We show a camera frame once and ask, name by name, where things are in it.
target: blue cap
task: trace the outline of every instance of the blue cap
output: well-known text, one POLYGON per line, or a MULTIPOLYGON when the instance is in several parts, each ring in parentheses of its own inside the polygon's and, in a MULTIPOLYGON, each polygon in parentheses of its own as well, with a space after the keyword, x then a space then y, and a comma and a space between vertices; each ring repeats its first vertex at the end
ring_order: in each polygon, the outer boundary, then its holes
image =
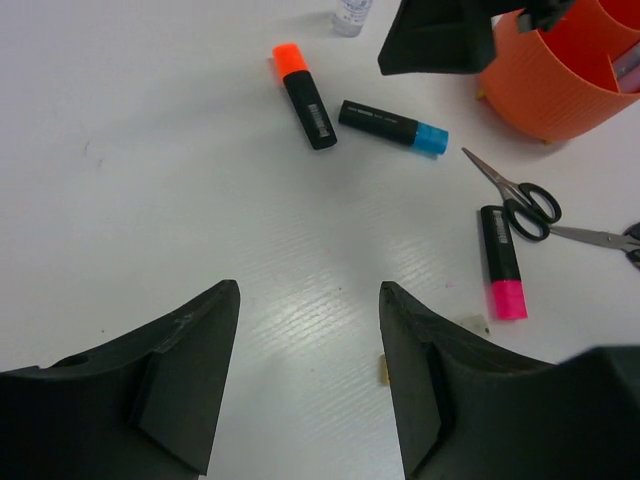
POLYGON ((431 155, 442 155, 449 143, 449 132, 418 122, 418 131, 411 148, 431 155))

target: black scissor handle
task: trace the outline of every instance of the black scissor handle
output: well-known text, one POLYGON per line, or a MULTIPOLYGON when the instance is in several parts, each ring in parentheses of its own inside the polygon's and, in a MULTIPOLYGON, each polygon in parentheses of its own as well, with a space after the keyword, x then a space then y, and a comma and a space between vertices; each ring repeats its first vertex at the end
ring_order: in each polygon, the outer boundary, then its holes
POLYGON ((547 224, 553 224, 558 222, 562 218, 562 208, 553 195, 547 192, 544 188, 536 185, 535 183, 521 183, 518 185, 518 190, 522 192, 522 195, 529 200, 529 207, 542 218, 547 224), (535 197, 531 195, 535 193, 544 199, 545 202, 551 207, 552 215, 549 215, 547 211, 536 201, 535 197))
POLYGON ((519 201, 510 198, 505 200, 504 209, 507 212, 507 218, 509 219, 509 223, 513 226, 513 228, 522 235, 527 240, 531 240, 532 242, 541 242, 549 237, 551 233, 551 229, 549 228, 549 224, 547 221, 542 218, 536 211, 531 208, 521 204, 519 201), (522 226, 520 220, 516 214, 519 213, 524 218, 533 223, 536 227, 538 227, 538 234, 531 233, 525 227, 522 226))
MULTIPOLYGON (((635 238, 640 241, 640 223, 636 223, 627 229, 624 232, 625 235, 630 236, 631 238, 635 238)), ((640 248, 637 250, 632 250, 627 253, 627 258, 633 263, 638 269, 640 269, 640 248)))

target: orange pen holder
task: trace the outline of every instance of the orange pen holder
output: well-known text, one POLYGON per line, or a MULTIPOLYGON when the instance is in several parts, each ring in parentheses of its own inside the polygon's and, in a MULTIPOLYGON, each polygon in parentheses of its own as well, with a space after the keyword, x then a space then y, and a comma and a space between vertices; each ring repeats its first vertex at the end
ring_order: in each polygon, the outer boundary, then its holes
POLYGON ((620 92, 612 66, 640 42, 640 2, 577 0, 549 33, 519 33, 517 15, 496 25, 498 55, 480 74, 483 94, 508 123, 558 142, 640 99, 620 92))

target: table surface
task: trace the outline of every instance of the table surface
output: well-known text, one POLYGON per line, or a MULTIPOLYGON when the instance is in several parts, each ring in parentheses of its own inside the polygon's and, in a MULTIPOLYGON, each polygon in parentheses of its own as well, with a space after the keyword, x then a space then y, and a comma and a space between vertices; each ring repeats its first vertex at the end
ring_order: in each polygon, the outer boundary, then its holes
MULTIPOLYGON (((476 212, 500 197, 460 147, 553 192, 564 225, 621 232, 640 220, 640 107, 534 142, 475 101, 473 77, 381 76, 386 3, 347 39, 321 0, 3 2, 0 370, 49 366, 234 278, 210 478, 401 478, 380 282, 448 318, 487 313, 476 212), (448 129, 447 153, 340 125, 313 152, 269 63, 287 41, 334 121, 343 99, 370 104, 448 129)), ((640 341, 621 252, 516 247, 530 318, 493 323, 493 342, 557 362, 640 341)))

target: orange highlighter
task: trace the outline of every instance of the orange highlighter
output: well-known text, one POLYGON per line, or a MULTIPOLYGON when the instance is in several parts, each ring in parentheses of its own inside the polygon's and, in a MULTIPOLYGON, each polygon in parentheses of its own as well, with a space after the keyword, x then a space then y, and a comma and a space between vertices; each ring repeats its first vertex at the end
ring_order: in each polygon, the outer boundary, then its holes
POLYGON ((338 139, 298 46, 295 43, 279 45, 273 49, 273 58, 313 149, 335 145, 338 139))

